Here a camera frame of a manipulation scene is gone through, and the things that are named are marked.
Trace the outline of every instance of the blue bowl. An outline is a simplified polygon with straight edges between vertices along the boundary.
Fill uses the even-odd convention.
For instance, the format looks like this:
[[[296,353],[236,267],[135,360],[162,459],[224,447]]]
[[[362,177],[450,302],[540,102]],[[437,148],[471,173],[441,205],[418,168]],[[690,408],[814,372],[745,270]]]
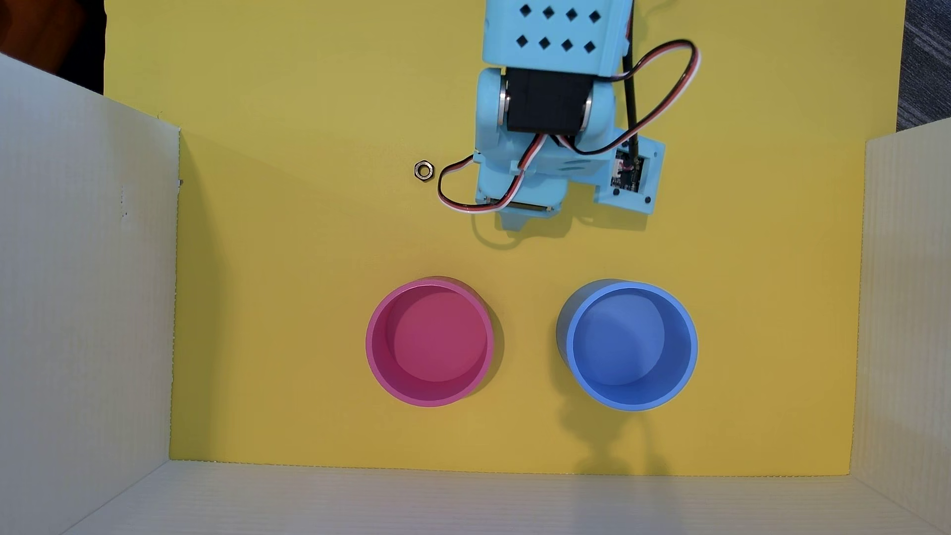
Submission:
[[[697,331],[672,295],[644,283],[605,279],[561,308],[558,351],[578,384],[619,410],[670,401],[697,364]]]

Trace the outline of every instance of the yellow surface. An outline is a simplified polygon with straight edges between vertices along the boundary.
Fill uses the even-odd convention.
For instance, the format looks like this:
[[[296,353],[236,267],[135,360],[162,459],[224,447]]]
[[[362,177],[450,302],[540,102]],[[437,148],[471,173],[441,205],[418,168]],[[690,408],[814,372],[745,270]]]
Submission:
[[[656,214],[596,207],[520,234],[411,174],[472,150],[483,3],[107,3],[107,95],[182,126],[171,455],[516,472],[841,474],[856,365],[864,140],[895,124],[901,0],[639,0],[637,49],[696,40],[696,83],[646,131]],[[638,80],[656,102],[685,57]],[[471,198],[475,171],[449,190]],[[363,353],[391,289],[442,274],[503,329],[475,395],[389,397]],[[598,278],[676,295],[693,379],[602,407],[554,319]]]

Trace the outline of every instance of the white plastic panel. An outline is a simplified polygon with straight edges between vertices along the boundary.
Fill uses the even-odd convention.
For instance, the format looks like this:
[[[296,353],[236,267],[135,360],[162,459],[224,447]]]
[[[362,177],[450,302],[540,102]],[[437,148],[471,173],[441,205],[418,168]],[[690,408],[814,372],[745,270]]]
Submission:
[[[178,130],[0,54],[0,534],[168,459]]]
[[[68,535],[939,535],[850,477],[674,478],[170,461]]]
[[[951,119],[869,142],[852,473],[951,533]]]

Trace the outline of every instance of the gray carpet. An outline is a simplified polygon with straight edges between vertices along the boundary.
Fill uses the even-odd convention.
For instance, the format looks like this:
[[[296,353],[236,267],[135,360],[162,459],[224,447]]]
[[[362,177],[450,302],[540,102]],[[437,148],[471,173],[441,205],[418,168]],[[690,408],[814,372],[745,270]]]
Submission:
[[[908,0],[898,129],[951,117],[951,0]]]

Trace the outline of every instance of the pink bowl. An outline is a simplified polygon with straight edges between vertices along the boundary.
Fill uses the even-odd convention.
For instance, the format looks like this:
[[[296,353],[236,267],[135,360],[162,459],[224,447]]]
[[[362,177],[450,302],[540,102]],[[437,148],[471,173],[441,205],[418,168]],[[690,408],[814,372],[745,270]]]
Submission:
[[[393,290],[366,329],[366,356],[377,381],[415,406],[449,405],[475,390],[489,370],[494,346],[482,298],[448,277]]]

